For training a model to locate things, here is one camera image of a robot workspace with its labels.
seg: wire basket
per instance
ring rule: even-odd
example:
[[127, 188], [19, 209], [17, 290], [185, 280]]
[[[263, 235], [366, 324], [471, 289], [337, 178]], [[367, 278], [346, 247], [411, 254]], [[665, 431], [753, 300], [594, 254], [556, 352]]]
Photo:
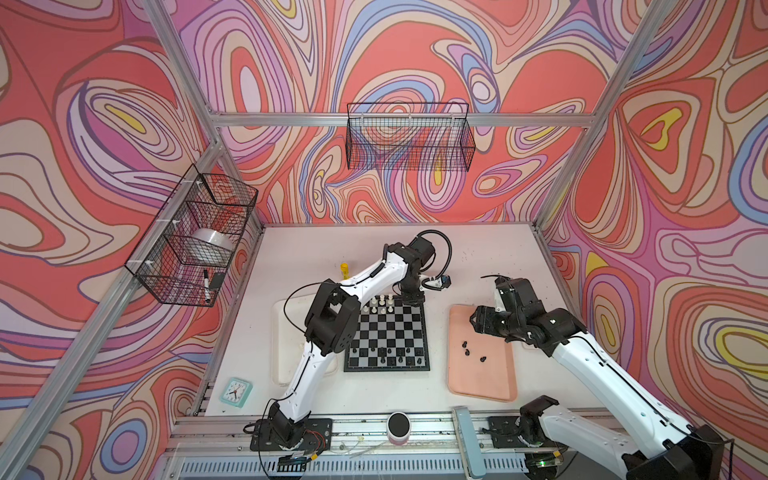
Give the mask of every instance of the wire basket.
[[131, 272], [160, 303], [213, 306], [257, 195], [235, 178], [198, 172], [160, 238]]
[[468, 171], [475, 138], [462, 102], [347, 104], [350, 170]]

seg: psychedelic wallpaper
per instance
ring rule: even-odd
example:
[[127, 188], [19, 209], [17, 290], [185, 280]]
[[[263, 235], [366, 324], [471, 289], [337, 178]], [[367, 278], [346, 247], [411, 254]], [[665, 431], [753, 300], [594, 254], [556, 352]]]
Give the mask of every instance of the psychedelic wallpaper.
[[767, 3], [678, 2], [545, 230], [603, 347], [735, 437], [750, 479], [768, 478], [767, 78]]
[[[256, 2], [172, 7], [215, 111], [336, 112], [464, 100], [471, 111], [591, 112], [644, 1]], [[468, 174], [350, 172], [345, 128], [222, 130], [266, 223], [530, 221], [578, 136], [479, 127]]]
[[[143, 9], [85, 3], [0, 2], [0, 441], [207, 145]], [[147, 476], [252, 242], [215, 308], [137, 293], [25, 478]]]

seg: alarm clock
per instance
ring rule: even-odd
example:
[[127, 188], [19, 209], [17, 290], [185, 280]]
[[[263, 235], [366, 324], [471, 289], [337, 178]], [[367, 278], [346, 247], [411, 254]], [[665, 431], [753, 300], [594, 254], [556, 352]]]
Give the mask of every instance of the alarm clock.
[[245, 403], [250, 390], [253, 388], [250, 382], [232, 377], [229, 384], [221, 394], [221, 401], [240, 408]]

